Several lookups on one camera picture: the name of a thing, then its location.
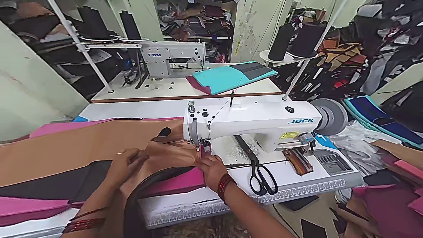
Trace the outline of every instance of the bangle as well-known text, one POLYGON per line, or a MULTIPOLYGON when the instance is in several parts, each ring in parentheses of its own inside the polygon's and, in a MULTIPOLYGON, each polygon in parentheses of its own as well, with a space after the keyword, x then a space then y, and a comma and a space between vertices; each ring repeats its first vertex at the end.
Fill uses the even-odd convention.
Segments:
POLYGON ((217 187, 217 194, 219 195, 220 199, 223 201, 225 205, 227 205, 225 202, 225 190, 230 182, 233 182, 236 185, 235 180, 229 174, 225 174, 220 179, 219 185, 217 187))
POLYGON ((91 212, 87 212, 87 213, 84 213, 84 214, 82 214, 82 215, 76 216, 76 217, 74 217, 74 218, 70 219, 70 221, 76 220, 76 219, 81 218, 81 217, 86 216, 86 215, 90 215, 90 214, 96 213, 96 212, 101 211, 101 210, 104 210, 104 209, 106 209, 106 208, 107 208, 107 207, 105 207, 105 208, 95 209, 95 210, 93 210, 93 211, 91 211, 91 212))
POLYGON ((66 225, 65 229, 63 230, 63 234, 78 230, 86 230, 95 227, 101 227, 103 226, 105 220, 105 218, 92 218, 87 220, 72 221, 71 223, 66 225))

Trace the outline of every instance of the jack logo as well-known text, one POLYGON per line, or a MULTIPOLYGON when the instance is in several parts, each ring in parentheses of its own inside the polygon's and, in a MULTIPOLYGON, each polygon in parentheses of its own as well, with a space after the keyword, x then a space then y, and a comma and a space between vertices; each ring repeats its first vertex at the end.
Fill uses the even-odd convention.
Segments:
POLYGON ((291 124, 291 123, 303 123, 303 122, 313 122, 313 120, 314 120, 315 118, 311 118, 311 119, 303 119, 303 120, 301 120, 301 119, 294 119, 294 120, 292 120, 290 123, 288 123, 288 124, 291 124))

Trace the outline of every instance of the woman's left hand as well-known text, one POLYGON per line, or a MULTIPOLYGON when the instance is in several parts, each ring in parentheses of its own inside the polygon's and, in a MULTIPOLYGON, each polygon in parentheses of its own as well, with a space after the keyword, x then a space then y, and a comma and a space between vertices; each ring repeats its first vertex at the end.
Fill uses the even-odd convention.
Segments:
POLYGON ((118 188, 135 172, 139 165, 148 159, 148 155, 139 149, 124 149, 114 155, 104 183, 118 188))

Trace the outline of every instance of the forearm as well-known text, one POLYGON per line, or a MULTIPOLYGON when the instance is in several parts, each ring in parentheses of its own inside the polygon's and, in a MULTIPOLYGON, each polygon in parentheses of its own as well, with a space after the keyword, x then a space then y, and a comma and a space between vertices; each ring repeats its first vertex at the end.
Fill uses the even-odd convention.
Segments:
POLYGON ((293 238, 293 235, 281 223, 269 215, 236 184, 228 184, 225 190, 225 202, 246 226, 252 238, 293 238))
MULTIPOLYGON (((81 207, 79 212, 76 216, 80 216, 82 214, 100 209, 106 208, 109 206, 113 195, 116 191, 116 186, 104 181, 101 185, 93 192, 93 194, 87 199, 84 205, 81 207)), ((102 209, 98 212, 94 212, 88 214, 86 216, 80 217, 75 219, 75 221, 86 220, 86 219, 94 219, 94 218, 105 218, 106 217, 107 209, 102 209)), ((96 237, 98 232, 100 231, 101 227, 96 227, 93 229, 75 231, 71 233, 65 233, 61 237, 62 238, 71 238, 71 237, 84 237, 84 238, 91 238, 96 237)))

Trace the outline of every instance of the white sewing machine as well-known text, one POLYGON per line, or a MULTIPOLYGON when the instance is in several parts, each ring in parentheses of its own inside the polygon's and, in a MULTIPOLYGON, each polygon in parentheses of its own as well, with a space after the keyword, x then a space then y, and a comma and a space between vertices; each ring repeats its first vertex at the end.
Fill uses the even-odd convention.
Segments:
POLYGON ((169 60, 194 58, 198 68, 203 70, 206 61, 206 44, 204 42, 146 41, 142 42, 141 54, 147 63, 151 78, 185 77, 185 75, 181 75, 178 69, 172 69, 169 60))
POLYGON ((312 132, 331 136, 341 132, 347 114, 330 99, 282 101, 196 107, 188 102, 184 115, 184 138, 196 146, 223 136, 254 134, 265 152, 302 147, 314 142, 312 132))

